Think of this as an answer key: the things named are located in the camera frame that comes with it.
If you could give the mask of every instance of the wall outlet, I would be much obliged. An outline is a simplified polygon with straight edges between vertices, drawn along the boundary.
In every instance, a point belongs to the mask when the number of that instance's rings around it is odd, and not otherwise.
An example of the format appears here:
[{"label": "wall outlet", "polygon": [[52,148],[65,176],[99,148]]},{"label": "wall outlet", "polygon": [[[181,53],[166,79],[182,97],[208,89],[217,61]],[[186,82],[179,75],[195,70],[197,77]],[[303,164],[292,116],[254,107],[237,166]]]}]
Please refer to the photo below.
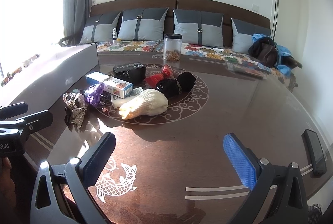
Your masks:
[{"label": "wall outlet", "polygon": [[252,10],[255,11],[255,12],[258,12],[259,11],[259,6],[255,5],[255,4],[252,4]]}]

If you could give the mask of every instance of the cream knit sock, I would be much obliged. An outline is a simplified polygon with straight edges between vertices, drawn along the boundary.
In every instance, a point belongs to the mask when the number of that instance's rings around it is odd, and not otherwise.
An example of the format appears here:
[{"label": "cream knit sock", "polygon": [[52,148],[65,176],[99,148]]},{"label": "cream knit sock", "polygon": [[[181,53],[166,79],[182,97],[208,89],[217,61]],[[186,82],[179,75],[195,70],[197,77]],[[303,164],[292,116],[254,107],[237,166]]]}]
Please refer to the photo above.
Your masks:
[{"label": "cream knit sock", "polygon": [[168,100],[163,93],[147,89],[137,97],[124,103],[119,108],[123,120],[135,118],[140,115],[158,115],[167,110]]}]

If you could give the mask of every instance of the purple hair tie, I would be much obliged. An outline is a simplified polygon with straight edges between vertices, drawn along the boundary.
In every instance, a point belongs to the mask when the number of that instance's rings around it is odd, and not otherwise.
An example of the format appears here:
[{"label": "purple hair tie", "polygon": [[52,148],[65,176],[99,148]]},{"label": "purple hair tie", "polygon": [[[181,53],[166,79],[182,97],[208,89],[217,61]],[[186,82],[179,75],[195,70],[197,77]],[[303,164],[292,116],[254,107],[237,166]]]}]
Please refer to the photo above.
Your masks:
[{"label": "purple hair tie", "polygon": [[85,91],[84,93],[84,96],[86,97],[86,102],[96,108],[101,99],[101,94],[103,90],[103,84],[97,84],[96,86],[90,87],[89,90]]}]

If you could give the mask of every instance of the pillow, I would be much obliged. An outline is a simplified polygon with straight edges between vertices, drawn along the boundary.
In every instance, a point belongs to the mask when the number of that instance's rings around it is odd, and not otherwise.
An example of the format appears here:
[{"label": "pillow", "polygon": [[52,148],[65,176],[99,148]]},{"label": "pillow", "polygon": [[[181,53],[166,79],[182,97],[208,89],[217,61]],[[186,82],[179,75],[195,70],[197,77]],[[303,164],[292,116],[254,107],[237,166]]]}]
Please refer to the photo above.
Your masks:
[{"label": "pillow", "polygon": [[223,14],[173,9],[174,33],[183,35],[183,43],[223,48]]},{"label": "pillow", "polygon": [[121,40],[159,41],[163,39],[164,20],[169,8],[138,8],[123,11],[118,37]]},{"label": "pillow", "polygon": [[120,12],[109,12],[88,18],[80,44],[112,41]]},{"label": "pillow", "polygon": [[248,54],[249,48],[253,45],[252,35],[255,33],[261,33],[270,36],[271,30],[260,27],[242,20],[231,19],[232,34],[234,38],[232,40],[232,50]]}]

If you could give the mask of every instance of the circular table pattern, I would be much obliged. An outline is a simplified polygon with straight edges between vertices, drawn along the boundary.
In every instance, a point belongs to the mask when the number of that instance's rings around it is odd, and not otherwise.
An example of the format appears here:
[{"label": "circular table pattern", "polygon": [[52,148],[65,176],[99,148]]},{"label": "circular table pattern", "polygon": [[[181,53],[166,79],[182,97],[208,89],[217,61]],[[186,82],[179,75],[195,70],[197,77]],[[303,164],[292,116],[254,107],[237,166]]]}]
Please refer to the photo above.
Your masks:
[{"label": "circular table pattern", "polygon": [[[147,77],[154,74],[162,73],[164,67],[164,65],[162,64],[152,63],[145,64],[145,66]],[[170,67],[170,69],[173,72],[173,76],[171,78],[177,78],[178,75],[186,72],[186,70],[181,68]],[[187,118],[202,109],[203,106],[207,103],[209,97],[209,91],[206,83],[198,76],[194,76],[196,78],[196,81],[191,92],[182,92],[180,95],[168,99],[169,106],[166,112],[162,114],[156,116],[142,115],[124,121],[118,113],[118,108],[113,108],[111,99],[109,97],[102,98],[101,101],[105,104],[99,104],[96,109],[109,118],[133,124],[163,124]],[[146,81],[143,81],[140,87],[142,87],[144,90],[150,88]]]}]

